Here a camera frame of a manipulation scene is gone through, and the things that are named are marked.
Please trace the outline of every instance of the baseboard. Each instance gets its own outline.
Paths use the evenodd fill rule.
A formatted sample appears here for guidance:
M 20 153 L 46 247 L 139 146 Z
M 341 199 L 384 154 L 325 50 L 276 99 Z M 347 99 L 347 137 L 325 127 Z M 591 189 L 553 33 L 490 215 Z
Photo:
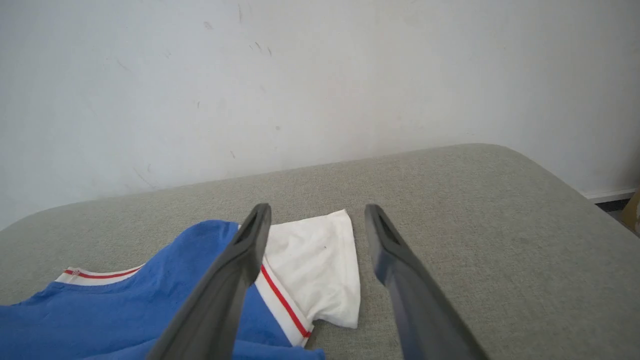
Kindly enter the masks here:
M 615 192 L 592 193 L 583 195 L 594 204 L 598 204 L 600 202 L 631 199 L 631 197 L 636 193 L 637 189 L 638 188 L 633 188 L 626 190 L 617 190 Z

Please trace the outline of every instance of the red stripe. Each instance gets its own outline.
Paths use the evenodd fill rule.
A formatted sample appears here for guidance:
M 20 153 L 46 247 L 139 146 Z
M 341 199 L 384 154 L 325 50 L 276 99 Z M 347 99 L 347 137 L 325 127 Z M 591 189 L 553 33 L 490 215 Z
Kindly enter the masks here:
M 311 333 L 308 332 L 304 326 L 302 326 L 302 323 L 300 322 L 300 320 L 298 320 L 298 317 L 293 312 L 293 309 L 291 309 L 291 306 L 289 306 L 289 303 L 287 302 L 287 300 L 284 299 L 284 296 L 282 296 L 282 294 L 280 293 L 280 290 L 276 288 L 276 284 L 273 283 L 269 274 L 267 274 L 267 270 L 264 268 L 264 265 L 260 266 L 260 271 L 262 272 L 262 274 L 264 275 L 264 278 L 269 283 L 269 286 L 273 290 L 273 293 L 276 294 L 276 296 L 278 297 L 278 300 L 280 300 L 280 302 L 282 303 L 282 306 L 284 306 L 284 308 L 289 313 L 289 316 L 291 316 L 291 320 L 293 320 L 293 323 L 296 324 L 296 327 L 298 328 L 298 331 L 300 331 L 300 334 L 302 334 L 304 338 L 308 338 L 309 336 L 311 336 Z
M 135 268 L 135 269 L 133 269 L 133 270 L 129 270 L 129 271 L 127 271 L 127 272 L 122 272 L 122 273 L 120 273 L 120 274 L 113 274 L 113 275 L 89 275 L 89 274 L 85 274 L 85 273 L 83 273 L 83 272 L 80 272 L 80 273 L 78 273 L 78 276 L 80 276 L 80 277 L 85 277 L 85 278 L 87 278 L 87 279 L 112 279 L 112 278 L 114 278 L 114 277 L 120 277 L 120 276 L 129 275 L 129 274 L 131 274 L 132 272 L 136 272 L 136 271 L 140 270 L 140 268 L 141 268 L 141 267 L 142 267 L 142 266 L 139 266 L 139 267 L 137 267 L 137 268 Z M 73 275 L 73 274 L 74 274 L 74 272 L 73 272 L 73 270 L 66 269 L 66 270 L 65 270 L 65 274 Z

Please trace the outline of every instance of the clothing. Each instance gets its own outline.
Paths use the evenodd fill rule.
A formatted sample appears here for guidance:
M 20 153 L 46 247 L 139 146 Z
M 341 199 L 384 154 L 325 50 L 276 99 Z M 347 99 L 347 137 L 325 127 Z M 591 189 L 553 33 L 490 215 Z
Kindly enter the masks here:
M 121 272 L 68 268 L 30 299 L 0 307 L 0 357 L 143 358 L 237 229 L 221 220 L 199 223 L 144 265 Z M 330 256 L 321 251 L 314 261 L 319 246 Z M 245 295 L 234 359 L 323 359 L 322 350 L 300 346 L 316 318 L 357 324 L 357 274 L 344 210 L 273 225 L 260 274 Z
M 68 269 L 30 299 L 0 307 L 0 357 L 143 359 L 236 231 L 235 223 L 205 221 L 139 269 L 100 275 Z M 269 273 L 268 264 L 262 269 Z M 114 282 L 88 285 L 92 280 Z M 300 312 L 295 304 L 288 306 Z M 310 332 L 311 324 L 300 321 Z M 250 286 L 234 358 L 324 359 L 322 350 L 292 345 L 256 285 Z
M 264 257 L 310 322 L 358 327 L 358 259 L 345 210 L 272 225 Z

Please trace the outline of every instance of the white wall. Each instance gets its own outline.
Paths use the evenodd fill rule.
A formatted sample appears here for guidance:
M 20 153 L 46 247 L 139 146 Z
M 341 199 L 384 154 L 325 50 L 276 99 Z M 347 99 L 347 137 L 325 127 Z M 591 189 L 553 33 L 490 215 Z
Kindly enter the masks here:
M 635 0 L 3 1 L 0 228 L 465 142 L 585 194 L 634 188 L 638 19 Z

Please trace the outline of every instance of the gray cushion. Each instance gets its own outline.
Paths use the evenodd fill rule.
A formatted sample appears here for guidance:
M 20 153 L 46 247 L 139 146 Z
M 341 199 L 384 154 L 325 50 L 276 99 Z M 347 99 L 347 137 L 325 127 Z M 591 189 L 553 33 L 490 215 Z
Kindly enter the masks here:
M 360 326 L 318 322 L 328 358 L 397 359 L 388 295 L 373 276 L 364 206 L 380 204 L 494 359 L 640 358 L 640 241 L 533 161 L 457 145 L 71 204 L 0 232 L 0 300 L 67 266 L 134 267 L 199 221 L 273 223 L 346 208 L 362 284 Z

